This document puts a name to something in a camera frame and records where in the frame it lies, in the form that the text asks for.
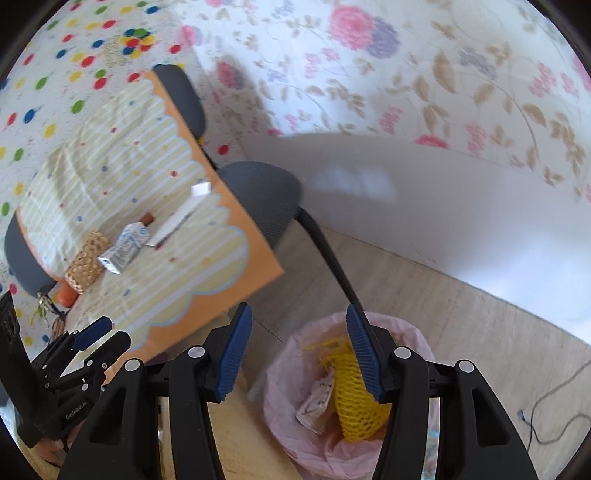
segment brown cap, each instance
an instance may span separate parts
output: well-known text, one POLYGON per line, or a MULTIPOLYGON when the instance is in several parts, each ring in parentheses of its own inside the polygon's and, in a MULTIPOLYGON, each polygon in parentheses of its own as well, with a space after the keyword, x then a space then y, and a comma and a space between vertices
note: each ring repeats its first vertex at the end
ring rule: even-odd
POLYGON ((154 221, 154 216, 150 212, 146 212, 139 221, 142 222, 144 226, 148 226, 154 221))

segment orange ball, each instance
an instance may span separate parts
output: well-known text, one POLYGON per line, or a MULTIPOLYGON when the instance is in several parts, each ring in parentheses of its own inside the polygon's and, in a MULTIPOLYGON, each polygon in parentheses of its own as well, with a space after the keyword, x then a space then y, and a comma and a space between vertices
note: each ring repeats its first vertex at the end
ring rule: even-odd
POLYGON ((57 301, 60 302, 64 307, 69 309, 74 302, 78 299, 80 294, 74 290, 67 282, 60 285, 60 289, 57 291, 57 301))

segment yellow foam net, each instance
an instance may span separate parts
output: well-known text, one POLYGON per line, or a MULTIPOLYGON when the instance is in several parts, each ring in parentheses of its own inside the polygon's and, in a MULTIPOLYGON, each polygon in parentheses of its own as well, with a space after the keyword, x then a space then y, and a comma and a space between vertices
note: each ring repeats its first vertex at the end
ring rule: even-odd
POLYGON ((332 366, 335 369, 333 398, 343 436, 348 442, 366 440, 386 423, 390 404, 380 405, 365 389, 357 357, 348 338, 339 337, 308 349, 329 345, 331 348, 320 360, 327 368, 332 366))

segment white wall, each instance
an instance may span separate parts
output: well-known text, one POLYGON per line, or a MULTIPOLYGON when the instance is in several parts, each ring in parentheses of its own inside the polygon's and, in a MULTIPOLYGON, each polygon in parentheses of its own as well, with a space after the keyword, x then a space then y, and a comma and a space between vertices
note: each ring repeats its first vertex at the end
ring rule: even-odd
POLYGON ((407 141, 242 141, 292 171, 320 224, 428 265, 591 343, 591 210, 519 170, 407 141))

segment floral wallpaper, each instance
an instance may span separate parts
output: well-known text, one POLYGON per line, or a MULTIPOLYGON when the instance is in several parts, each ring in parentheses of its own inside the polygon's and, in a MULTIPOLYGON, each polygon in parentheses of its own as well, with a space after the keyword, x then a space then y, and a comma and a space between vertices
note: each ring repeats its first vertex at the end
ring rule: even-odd
POLYGON ((176 0, 238 139, 446 148, 591 203, 591 79, 524 0, 176 0))

